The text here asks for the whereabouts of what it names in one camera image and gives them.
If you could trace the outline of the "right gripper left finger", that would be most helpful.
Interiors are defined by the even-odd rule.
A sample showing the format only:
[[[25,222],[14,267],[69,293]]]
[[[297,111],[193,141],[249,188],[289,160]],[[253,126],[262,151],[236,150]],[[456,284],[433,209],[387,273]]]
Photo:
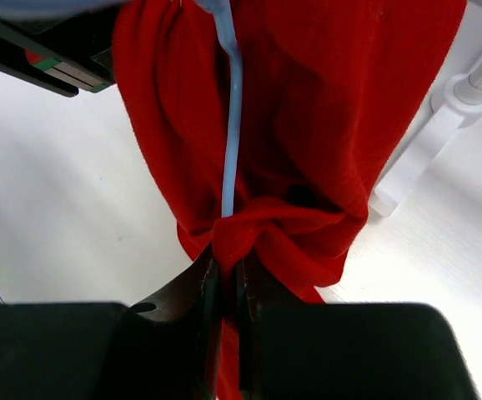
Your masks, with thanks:
[[[0,399],[213,399],[219,294],[206,249],[131,307],[0,298]]]

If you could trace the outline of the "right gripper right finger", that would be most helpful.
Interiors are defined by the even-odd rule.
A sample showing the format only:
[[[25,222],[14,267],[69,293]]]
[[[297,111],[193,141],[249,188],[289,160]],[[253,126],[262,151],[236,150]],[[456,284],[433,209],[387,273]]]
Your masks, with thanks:
[[[423,303],[307,303],[254,255],[236,267],[246,399],[475,399],[453,330]]]

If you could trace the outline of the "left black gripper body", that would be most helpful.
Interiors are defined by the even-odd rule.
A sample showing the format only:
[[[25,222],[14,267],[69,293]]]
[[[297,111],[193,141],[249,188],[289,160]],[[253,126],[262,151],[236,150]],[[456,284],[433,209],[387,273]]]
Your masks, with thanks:
[[[114,85],[115,3],[81,12],[0,17],[0,72],[71,98]]]

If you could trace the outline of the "blue wire hanger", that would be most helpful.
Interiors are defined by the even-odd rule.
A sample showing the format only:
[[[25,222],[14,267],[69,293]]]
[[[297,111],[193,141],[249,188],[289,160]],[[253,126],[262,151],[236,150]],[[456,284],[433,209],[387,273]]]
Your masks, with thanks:
[[[213,16],[218,42],[228,55],[229,61],[230,93],[221,197],[221,217],[229,218],[234,213],[235,184],[238,170],[244,85],[243,60],[236,38],[230,1],[200,0],[195,1],[195,3]]]

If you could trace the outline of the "red t shirt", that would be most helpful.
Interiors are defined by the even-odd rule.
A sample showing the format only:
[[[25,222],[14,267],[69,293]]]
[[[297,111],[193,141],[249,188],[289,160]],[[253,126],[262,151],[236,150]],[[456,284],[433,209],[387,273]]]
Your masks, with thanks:
[[[390,154],[435,79],[463,1],[230,1],[244,70],[234,213],[221,217],[230,70],[195,1],[131,1],[118,89],[194,262],[218,266],[217,395],[239,389],[236,267],[254,254],[306,303],[337,283]]]

